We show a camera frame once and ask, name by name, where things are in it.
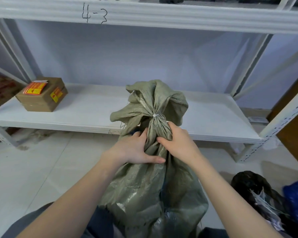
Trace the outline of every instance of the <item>red and yellow label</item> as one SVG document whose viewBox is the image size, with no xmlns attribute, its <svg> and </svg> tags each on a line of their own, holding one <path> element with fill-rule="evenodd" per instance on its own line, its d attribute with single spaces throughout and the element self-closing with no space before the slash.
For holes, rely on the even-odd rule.
<svg viewBox="0 0 298 238">
<path fill-rule="evenodd" d="M 40 95 L 46 84 L 46 82 L 32 82 L 27 86 L 23 93 L 30 95 Z"/>
<path fill-rule="evenodd" d="M 58 102 L 58 99 L 63 95 L 59 87 L 56 87 L 54 91 L 51 93 L 51 98 L 54 100 L 54 102 Z"/>
</svg>

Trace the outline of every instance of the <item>shelf board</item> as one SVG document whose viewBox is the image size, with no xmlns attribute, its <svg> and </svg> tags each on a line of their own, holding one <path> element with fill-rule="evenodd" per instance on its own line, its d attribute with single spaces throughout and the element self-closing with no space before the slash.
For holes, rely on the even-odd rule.
<svg viewBox="0 0 298 238">
<path fill-rule="evenodd" d="M 242 8 L 196 3 L 198 5 L 105 0 L 0 0 L 0 18 L 298 34 L 298 11 L 261 9 L 260 4 L 258 8 Z"/>
<path fill-rule="evenodd" d="M 28 112 L 14 97 L 0 107 L 0 126 L 119 134 L 121 122 L 109 120 L 127 105 L 124 87 L 65 84 L 68 95 L 54 112 Z M 195 140 L 258 143 L 254 131 L 233 98 L 226 94 L 183 91 L 189 109 L 182 128 Z"/>
</svg>

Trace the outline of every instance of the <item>lower shelf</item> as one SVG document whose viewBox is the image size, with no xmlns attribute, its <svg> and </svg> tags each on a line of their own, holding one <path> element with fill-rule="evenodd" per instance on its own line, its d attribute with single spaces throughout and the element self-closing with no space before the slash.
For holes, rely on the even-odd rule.
<svg viewBox="0 0 298 238">
<path fill-rule="evenodd" d="M 28 112 L 14 97 L 0 107 L 0 126 L 119 134 L 123 123 L 110 114 L 127 105 L 124 87 L 65 84 L 68 95 L 54 112 Z M 195 140 L 258 143 L 233 98 L 226 94 L 183 91 L 189 109 L 182 128 Z"/>
</svg>

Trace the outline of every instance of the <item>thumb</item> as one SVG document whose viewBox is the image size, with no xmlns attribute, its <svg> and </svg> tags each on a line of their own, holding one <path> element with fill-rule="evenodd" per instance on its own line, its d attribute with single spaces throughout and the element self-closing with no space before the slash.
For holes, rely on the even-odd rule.
<svg viewBox="0 0 298 238">
<path fill-rule="evenodd" d="M 146 156 L 146 163 L 162 164 L 166 161 L 164 158 L 161 158 L 160 156 L 151 156 L 147 154 L 145 154 L 145 156 Z"/>
<path fill-rule="evenodd" d="M 157 141 L 158 141 L 158 143 L 162 144 L 166 149 L 168 149 L 168 147 L 171 144 L 171 141 L 169 141 L 165 138 L 162 138 L 162 137 L 157 137 Z"/>
</svg>

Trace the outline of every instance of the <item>forearm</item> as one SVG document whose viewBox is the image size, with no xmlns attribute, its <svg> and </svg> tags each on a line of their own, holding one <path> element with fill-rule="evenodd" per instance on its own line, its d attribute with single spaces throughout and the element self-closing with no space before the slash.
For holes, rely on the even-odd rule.
<svg viewBox="0 0 298 238">
<path fill-rule="evenodd" d="M 106 153 L 72 188 L 57 199 L 17 238 L 81 237 L 99 200 L 121 164 Z"/>
<path fill-rule="evenodd" d="M 280 238 L 269 225 L 213 168 L 202 155 L 190 167 L 212 202 L 230 238 Z"/>
</svg>

